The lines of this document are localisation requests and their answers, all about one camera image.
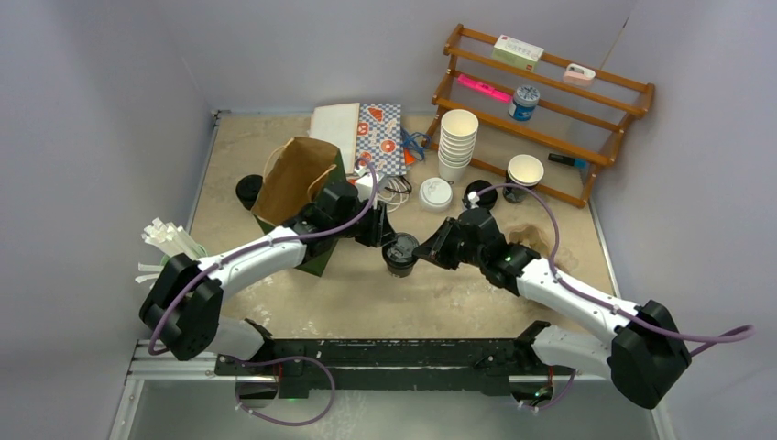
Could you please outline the green paper bag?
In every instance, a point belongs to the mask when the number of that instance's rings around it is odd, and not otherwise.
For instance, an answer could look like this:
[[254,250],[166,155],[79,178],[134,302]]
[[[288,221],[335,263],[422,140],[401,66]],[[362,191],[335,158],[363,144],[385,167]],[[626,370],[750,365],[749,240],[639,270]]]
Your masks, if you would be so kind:
[[251,213],[268,233],[311,203],[326,184],[344,180],[344,163],[337,146],[294,137],[270,154]]

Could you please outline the single black coffee lid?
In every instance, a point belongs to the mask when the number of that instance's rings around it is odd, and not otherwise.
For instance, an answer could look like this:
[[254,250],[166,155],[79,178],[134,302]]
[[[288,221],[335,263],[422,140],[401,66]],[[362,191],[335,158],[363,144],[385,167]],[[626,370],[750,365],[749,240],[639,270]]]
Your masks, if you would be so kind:
[[419,244],[415,236],[408,233],[397,233],[396,240],[382,248],[382,257],[387,264],[396,267],[414,265],[418,260],[414,251]]

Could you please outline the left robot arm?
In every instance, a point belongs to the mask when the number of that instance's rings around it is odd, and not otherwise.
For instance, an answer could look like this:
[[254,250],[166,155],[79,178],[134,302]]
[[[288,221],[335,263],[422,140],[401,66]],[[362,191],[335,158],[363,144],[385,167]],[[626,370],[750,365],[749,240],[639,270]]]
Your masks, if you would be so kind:
[[396,239],[386,204],[360,198],[344,181],[325,185],[297,214],[250,243],[199,260],[183,253],[169,258],[139,309],[152,331],[150,354],[170,352],[185,361],[211,352],[237,358],[249,374],[265,373],[273,362],[268,331],[249,319],[223,317],[223,304],[276,272],[326,254],[342,238],[371,248]]

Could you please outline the dark takeout coffee cup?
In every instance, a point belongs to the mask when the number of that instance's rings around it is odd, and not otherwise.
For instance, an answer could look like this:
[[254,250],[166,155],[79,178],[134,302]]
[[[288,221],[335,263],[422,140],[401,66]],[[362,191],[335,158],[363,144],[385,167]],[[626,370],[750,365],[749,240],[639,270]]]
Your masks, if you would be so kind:
[[388,271],[396,277],[399,278],[405,278],[411,275],[413,268],[417,262],[416,259],[409,259],[409,260],[393,260],[393,259],[386,259],[385,260]]

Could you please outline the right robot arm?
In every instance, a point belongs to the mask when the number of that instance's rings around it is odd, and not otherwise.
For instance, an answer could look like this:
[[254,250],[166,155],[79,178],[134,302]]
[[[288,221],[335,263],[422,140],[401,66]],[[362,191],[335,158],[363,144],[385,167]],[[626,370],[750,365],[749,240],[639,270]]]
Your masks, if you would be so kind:
[[576,334],[554,324],[537,325],[514,349],[525,372],[546,365],[581,370],[610,380],[630,402],[653,409],[692,362],[685,343],[670,336],[678,327],[664,305],[621,300],[553,271],[539,252],[509,243],[487,209],[446,218],[413,254],[446,270],[474,266],[493,286],[584,328]]

